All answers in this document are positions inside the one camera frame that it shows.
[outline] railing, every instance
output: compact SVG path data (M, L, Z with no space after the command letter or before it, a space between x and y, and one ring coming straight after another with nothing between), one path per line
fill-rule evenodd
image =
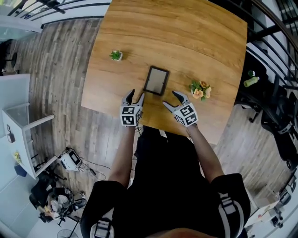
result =
M71 1L62 0L61 3L59 3L56 0L36 0L35 2L31 3L30 5L28 5L27 7L24 8L24 5L27 1L28 0L22 0L21 3L18 4L8 14L8 16L24 18L26 20L35 21L37 19L49 16L54 13L65 14L66 11L70 10L70 9L81 8L81 7L110 5L110 2L98 2L98 3L84 4L83 2L86 2L87 0L71 0ZM81 4L73 6L74 3L78 3L78 2L80 2Z
M272 70L279 77L283 87L298 90L297 14L281 13L283 18L280 20L261 0L210 1L233 12L248 23L247 51ZM277 1L279 6L296 7L292 0ZM266 16L263 19L270 19L271 25L266 26L264 21L260 20L262 18L260 15Z

